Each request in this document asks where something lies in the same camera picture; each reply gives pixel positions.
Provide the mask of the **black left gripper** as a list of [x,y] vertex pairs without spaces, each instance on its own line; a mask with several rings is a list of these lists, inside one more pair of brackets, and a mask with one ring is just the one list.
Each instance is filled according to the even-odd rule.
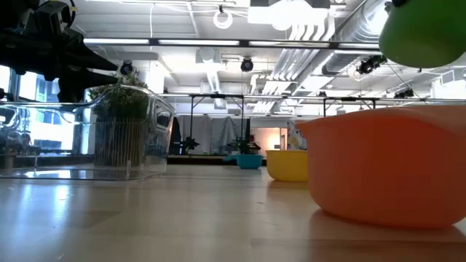
[[[34,71],[47,80],[72,66],[115,71],[117,65],[95,54],[84,36],[71,29],[73,1],[1,0],[1,64],[17,74]],[[78,103],[87,88],[116,84],[117,78],[88,70],[66,71],[58,79],[60,103]]]

